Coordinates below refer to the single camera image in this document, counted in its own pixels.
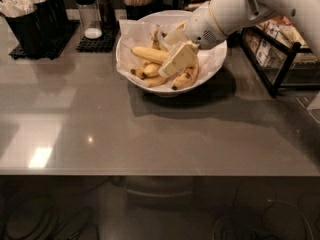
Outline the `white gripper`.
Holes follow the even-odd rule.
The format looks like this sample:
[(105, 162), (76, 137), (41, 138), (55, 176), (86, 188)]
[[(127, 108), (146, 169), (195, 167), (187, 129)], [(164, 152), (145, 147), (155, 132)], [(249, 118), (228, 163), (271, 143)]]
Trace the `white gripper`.
[(183, 21), (164, 37), (166, 44), (176, 45), (163, 62), (158, 74), (169, 78), (181, 72), (197, 63), (198, 47), (201, 50), (210, 50), (224, 42), (226, 38), (215, 19), (211, 4), (209, 2), (202, 4), (192, 12), (187, 23)]

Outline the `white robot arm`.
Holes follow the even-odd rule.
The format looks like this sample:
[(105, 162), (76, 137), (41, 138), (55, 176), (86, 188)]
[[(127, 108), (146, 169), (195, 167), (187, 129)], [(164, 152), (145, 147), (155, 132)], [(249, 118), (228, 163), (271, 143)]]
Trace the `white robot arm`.
[(178, 44), (159, 74), (168, 78), (194, 64), (195, 53), (186, 47), (210, 50), (232, 33), (278, 15), (287, 17), (320, 57), (320, 0), (211, 0), (191, 13), (184, 31), (166, 37)]

